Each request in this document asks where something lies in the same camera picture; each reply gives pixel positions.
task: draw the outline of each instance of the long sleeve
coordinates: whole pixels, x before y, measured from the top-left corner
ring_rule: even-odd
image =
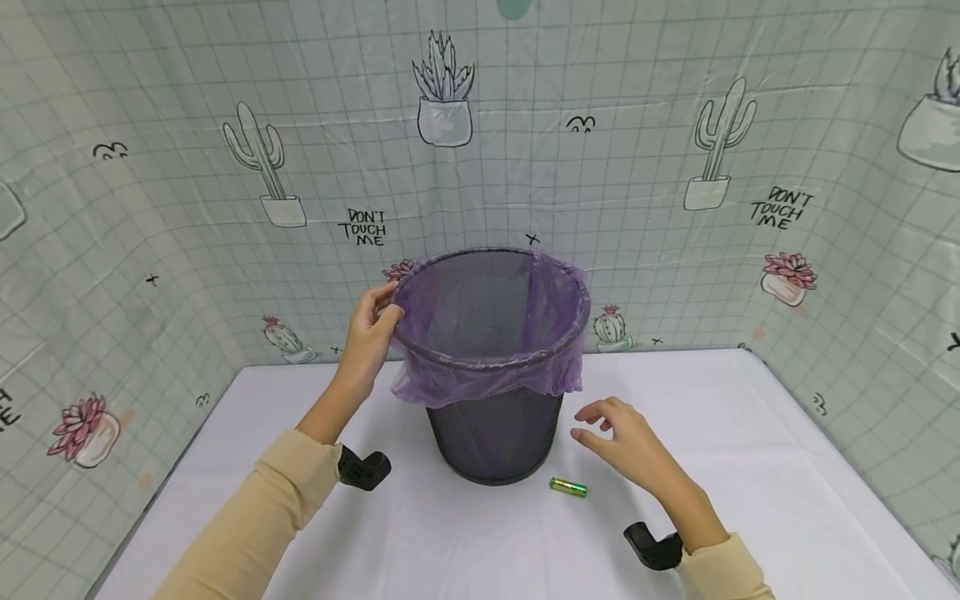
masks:
[[[677,567],[687,600],[775,600],[763,571],[737,534],[693,554]]]
[[[261,598],[283,553],[337,483],[339,445],[291,429],[206,524],[155,600]]]

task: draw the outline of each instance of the table surface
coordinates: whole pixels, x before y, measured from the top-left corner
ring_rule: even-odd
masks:
[[[502,488],[446,465],[427,416],[390,393],[388,363],[344,432],[357,454],[385,452],[373,492],[339,486],[291,544],[266,598],[680,600],[674,572],[643,567],[623,530],[672,533],[646,492],[570,439],[573,415],[620,396],[643,413],[741,534],[779,600],[957,600],[932,564],[777,379],[751,353],[588,355],[550,456]],[[144,598],[239,486],[252,463],[323,390],[333,365],[242,370],[100,589]],[[551,476],[589,487],[551,491]]]

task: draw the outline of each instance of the trash can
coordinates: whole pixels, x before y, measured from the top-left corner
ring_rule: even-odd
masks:
[[[462,250],[415,265],[394,302],[406,314],[393,392],[426,407],[447,463],[490,486],[536,471],[564,393],[582,389],[583,271],[539,251]]]

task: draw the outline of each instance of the green battery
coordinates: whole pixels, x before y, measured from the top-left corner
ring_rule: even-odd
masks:
[[[581,498],[587,497],[587,486],[582,486],[579,483],[573,483],[572,481],[566,481],[560,477],[550,478],[550,488],[557,490],[558,492],[572,493],[573,495],[580,496]]]

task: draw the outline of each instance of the backdrop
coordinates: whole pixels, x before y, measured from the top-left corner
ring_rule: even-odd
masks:
[[[487,245],[588,272],[588,351],[755,352],[957,576],[957,31],[956,0],[3,0],[0,597],[83,597],[239,369],[336,361],[363,290]]]

